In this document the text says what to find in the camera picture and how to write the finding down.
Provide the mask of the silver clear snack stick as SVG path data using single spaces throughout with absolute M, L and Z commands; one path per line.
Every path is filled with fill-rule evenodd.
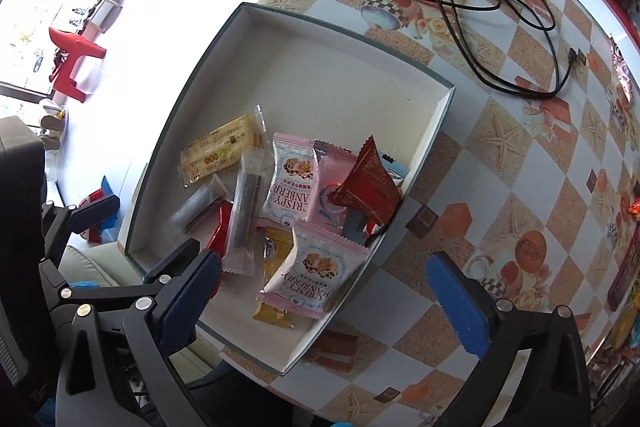
M 252 277 L 255 274 L 254 236 L 256 209 L 262 194 L 262 174 L 266 151 L 247 147 L 243 150 L 236 177 L 234 199 L 222 259 L 224 272 Z

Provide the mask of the yellow clear cracker packet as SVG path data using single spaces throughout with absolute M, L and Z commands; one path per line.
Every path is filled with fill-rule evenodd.
M 262 106 L 245 113 L 186 144 L 180 154 L 180 176 L 184 187 L 239 164 L 247 147 L 265 148 L 269 136 Z

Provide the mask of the pink crispy cranberry packet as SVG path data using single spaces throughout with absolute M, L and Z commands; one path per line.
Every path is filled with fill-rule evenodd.
M 293 227 L 293 247 L 258 300 L 281 311 L 320 320 L 370 256 L 369 249 L 306 221 Z

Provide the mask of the white pink cookie packet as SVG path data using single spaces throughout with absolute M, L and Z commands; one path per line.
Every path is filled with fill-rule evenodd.
M 306 218 L 314 187 L 314 141 L 276 132 L 274 168 L 258 221 L 265 227 L 292 228 Z

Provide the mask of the mauve pink snack bar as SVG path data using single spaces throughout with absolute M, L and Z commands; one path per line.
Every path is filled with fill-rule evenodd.
M 311 190 L 306 221 L 342 234 L 347 209 L 335 205 L 330 196 L 346 180 L 357 157 L 343 147 L 314 141 L 314 187 Z

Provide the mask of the light blue snack bar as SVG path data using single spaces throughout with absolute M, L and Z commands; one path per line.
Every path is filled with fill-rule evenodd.
M 383 152 L 378 153 L 378 156 L 380 156 L 382 166 L 390 175 L 390 177 L 394 181 L 394 184 L 397 187 L 400 187 L 407 178 L 409 169 L 402 165 L 399 161 L 394 159 L 392 156 L 387 155 Z

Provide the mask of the small red snack packet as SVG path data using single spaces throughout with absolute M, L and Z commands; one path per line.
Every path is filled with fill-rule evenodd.
M 372 135 L 360 148 L 356 164 L 329 196 L 337 206 L 364 212 L 380 227 L 392 221 L 401 194 L 382 164 Z

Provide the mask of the white shallow cardboard box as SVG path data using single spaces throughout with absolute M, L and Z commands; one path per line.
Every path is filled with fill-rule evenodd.
M 376 147 L 409 168 L 400 186 L 408 196 L 454 98 L 454 85 L 388 46 L 323 20 L 242 3 L 206 49 L 184 85 L 141 179 L 125 253 L 154 265 L 186 239 L 170 216 L 194 192 L 181 180 L 183 149 L 207 131 L 262 109 L 273 132 L 323 140 L 356 156 L 370 135 Z M 277 161 L 283 182 L 265 210 L 283 208 L 283 223 L 308 199 L 314 154 Z M 224 276 L 198 325 L 229 349 L 268 371 L 288 373 L 352 292 L 375 255 L 390 253 L 400 225 L 373 239 L 369 258 L 346 281 L 322 319 L 292 317 L 294 329 L 252 319 L 262 283 L 262 243 L 256 237 L 256 273 Z

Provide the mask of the long red snack bar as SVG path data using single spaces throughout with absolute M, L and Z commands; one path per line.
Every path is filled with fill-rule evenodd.
M 232 202 L 223 199 L 218 207 L 218 225 L 206 245 L 210 251 L 215 251 L 223 258 L 226 253 L 227 237 L 232 213 Z

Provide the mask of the red plastic stool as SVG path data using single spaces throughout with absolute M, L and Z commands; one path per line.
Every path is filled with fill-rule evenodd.
M 83 35 L 74 32 L 49 28 L 49 37 L 58 48 L 54 58 L 54 69 L 49 76 L 55 92 L 62 93 L 67 98 L 84 103 L 87 95 L 77 87 L 73 78 L 76 63 L 84 57 L 103 58 L 106 49 L 88 40 Z

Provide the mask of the pink patterned snack bag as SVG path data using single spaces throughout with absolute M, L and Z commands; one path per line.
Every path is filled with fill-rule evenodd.
M 622 52 L 612 36 L 608 37 L 608 44 L 610 45 L 612 65 L 614 70 L 614 76 L 616 78 L 616 91 L 619 96 L 622 96 L 627 105 L 630 105 L 634 101 L 634 75 L 632 75 Z

